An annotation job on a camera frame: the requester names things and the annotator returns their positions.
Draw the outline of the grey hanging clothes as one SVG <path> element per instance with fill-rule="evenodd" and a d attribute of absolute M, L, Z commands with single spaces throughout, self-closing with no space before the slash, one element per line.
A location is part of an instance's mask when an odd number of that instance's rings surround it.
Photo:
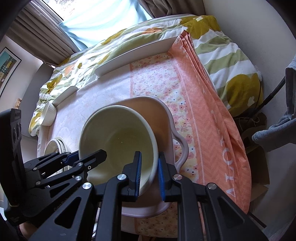
<path fill-rule="evenodd" d="M 255 144 L 260 145 L 266 152 L 286 144 L 295 144 L 295 64 L 293 63 L 285 69 L 285 85 L 287 111 L 278 123 L 252 136 Z"/>

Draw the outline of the cream bowl with lion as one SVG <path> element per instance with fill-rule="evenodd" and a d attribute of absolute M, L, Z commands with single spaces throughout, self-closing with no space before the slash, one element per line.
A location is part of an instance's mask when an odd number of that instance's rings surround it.
<path fill-rule="evenodd" d="M 133 161 L 136 151 L 142 154 L 139 193 L 151 186 L 157 171 L 156 137 L 142 115 L 122 105 L 111 105 L 95 111 L 82 128 L 79 157 L 97 150 L 107 153 L 106 160 L 88 171 L 87 180 L 94 185 L 107 182 L 120 174 L 124 165 Z"/>

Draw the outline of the plain cream bowl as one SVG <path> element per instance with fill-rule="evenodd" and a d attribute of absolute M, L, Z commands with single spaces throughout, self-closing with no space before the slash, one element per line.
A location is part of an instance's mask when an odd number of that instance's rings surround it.
<path fill-rule="evenodd" d="M 47 102 L 41 113 L 40 125 L 51 126 L 55 120 L 56 114 L 56 107 L 52 104 L 52 102 Z"/>

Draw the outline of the framed wall picture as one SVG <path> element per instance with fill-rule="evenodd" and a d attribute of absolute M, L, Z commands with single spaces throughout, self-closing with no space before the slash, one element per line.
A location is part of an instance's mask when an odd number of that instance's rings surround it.
<path fill-rule="evenodd" d="M 4 47 L 0 55 L 0 95 L 2 95 L 10 77 L 21 63 L 21 59 L 16 56 L 10 49 Z"/>

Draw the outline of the pink floral tablecloth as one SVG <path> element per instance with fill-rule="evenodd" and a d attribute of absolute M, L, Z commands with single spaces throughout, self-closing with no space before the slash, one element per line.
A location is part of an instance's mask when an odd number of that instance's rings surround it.
<path fill-rule="evenodd" d="M 38 156 L 56 137 L 76 151 L 84 124 L 97 109 L 138 96 L 157 98 L 169 108 L 189 147 L 179 172 L 197 184 L 216 183 L 247 212 L 251 172 L 243 142 L 186 31 L 167 52 L 113 70 L 64 100 L 53 125 L 40 128 Z"/>

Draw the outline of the floral green yellow duvet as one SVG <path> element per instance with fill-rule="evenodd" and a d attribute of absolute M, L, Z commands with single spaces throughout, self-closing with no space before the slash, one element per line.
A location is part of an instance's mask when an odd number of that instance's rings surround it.
<path fill-rule="evenodd" d="M 39 133 L 39 119 L 45 104 L 56 99 L 67 87 L 84 87 L 96 79 L 96 68 L 107 61 L 140 46 L 176 37 L 182 31 L 190 34 L 197 56 L 232 116 L 262 103 L 259 70 L 222 32 L 214 16 L 165 16 L 123 29 L 61 62 L 39 90 L 34 111 L 29 115 L 29 134 Z"/>

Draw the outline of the brown curtain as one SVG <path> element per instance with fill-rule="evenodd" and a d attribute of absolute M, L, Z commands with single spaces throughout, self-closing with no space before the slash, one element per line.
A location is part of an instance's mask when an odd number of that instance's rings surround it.
<path fill-rule="evenodd" d="M 6 35 L 33 56 L 58 65 L 81 51 L 59 27 L 79 1 L 27 1 Z M 165 16 L 206 13 L 202 1 L 138 1 L 152 19 Z"/>

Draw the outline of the small duck pattern plate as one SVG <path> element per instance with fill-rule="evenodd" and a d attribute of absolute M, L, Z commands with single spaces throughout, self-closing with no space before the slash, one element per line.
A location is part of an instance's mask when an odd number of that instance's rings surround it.
<path fill-rule="evenodd" d="M 69 152 L 66 143 L 61 137 L 56 137 L 51 139 L 45 147 L 44 155 L 51 154 L 51 153 L 65 153 Z"/>

